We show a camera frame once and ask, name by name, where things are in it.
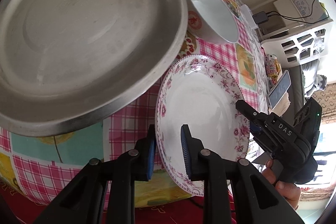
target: table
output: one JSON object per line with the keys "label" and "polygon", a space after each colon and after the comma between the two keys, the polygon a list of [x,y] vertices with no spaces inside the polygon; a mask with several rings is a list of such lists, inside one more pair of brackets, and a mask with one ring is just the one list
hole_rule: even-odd
{"label": "table", "polygon": [[[240,0],[223,0],[235,15],[240,39],[237,44],[214,45],[186,33],[176,59],[189,54],[207,55],[222,65],[240,84],[245,100],[267,113],[264,55],[256,33],[239,6]],[[28,138],[0,130],[0,177],[38,204],[48,204],[92,157],[114,160],[134,148],[154,124],[156,99],[163,76],[143,95],[104,121],[68,134]],[[110,186],[106,195],[105,208]],[[149,182],[136,182],[136,207],[168,203],[190,195],[164,171],[156,153],[155,171]]]}

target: white plate with pink flowers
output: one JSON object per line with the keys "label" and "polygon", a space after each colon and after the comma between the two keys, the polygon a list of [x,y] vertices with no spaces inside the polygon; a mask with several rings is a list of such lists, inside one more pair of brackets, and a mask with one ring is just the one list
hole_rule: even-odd
{"label": "white plate with pink flowers", "polygon": [[217,61],[188,55],[167,72],[157,98],[156,140],[165,169],[186,192],[203,196],[203,182],[191,182],[185,172],[181,126],[222,158],[246,156],[249,121],[235,107],[243,99],[236,80]]}

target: pink checkered pattern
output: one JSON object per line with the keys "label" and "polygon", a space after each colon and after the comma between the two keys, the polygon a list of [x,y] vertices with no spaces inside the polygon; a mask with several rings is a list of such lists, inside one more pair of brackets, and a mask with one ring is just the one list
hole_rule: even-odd
{"label": "pink checkered pattern", "polygon": [[[31,201],[44,205],[48,205],[80,171],[75,168],[42,164],[18,155],[13,155],[13,161],[18,174],[16,178],[22,186],[21,190]],[[105,198],[105,209],[109,196],[110,184]]]}
{"label": "pink checkered pattern", "polygon": [[0,128],[0,148],[5,150],[6,152],[11,153],[11,143],[9,140],[9,131],[4,128]]}
{"label": "pink checkered pattern", "polygon": [[[240,32],[239,44],[251,52],[250,41],[244,24],[236,19]],[[234,45],[214,45],[199,39],[200,53],[209,56],[224,65],[239,83],[238,62]],[[156,99],[160,89],[159,79],[146,93],[135,101],[111,115],[109,126],[110,159],[118,158],[122,153],[134,148],[136,141],[147,134],[148,126],[154,123]],[[242,88],[245,100],[258,109],[258,95],[254,91]],[[156,167],[163,168],[158,154],[155,156]]]}

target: red cloth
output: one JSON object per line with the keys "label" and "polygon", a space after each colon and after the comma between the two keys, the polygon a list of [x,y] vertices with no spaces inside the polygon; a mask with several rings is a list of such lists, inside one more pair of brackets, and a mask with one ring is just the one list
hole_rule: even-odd
{"label": "red cloth", "polygon": [[[7,185],[0,184],[0,194],[3,196],[8,206],[22,223],[32,224],[37,216],[46,206],[36,204]],[[194,202],[203,205],[203,198],[195,196]],[[235,209],[233,198],[230,196],[231,209]],[[236,224],[236,214],[232,214],[232,224]],[[136,224],[202,224],[203,210],[191,202],[189,199],[168,203],[159,206],[136,208]]]}

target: human hand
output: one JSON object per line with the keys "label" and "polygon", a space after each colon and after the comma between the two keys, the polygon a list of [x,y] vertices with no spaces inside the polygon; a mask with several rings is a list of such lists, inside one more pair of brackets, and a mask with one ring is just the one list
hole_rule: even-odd
{"label": "human hand", "polygon": [[[266,162],[266,169],[262,172],[262,175],[269,181],[269,183],[274,184],[276,181],[275,174],[271,170],[273,165],[273,160],[269,160]],[[282,195],[287,202],[297,210],[300,196],[301,196],[301,188],[297,187],[293,183],[278,181],[275,185],[275,189],[278,191],[280,195]]]}

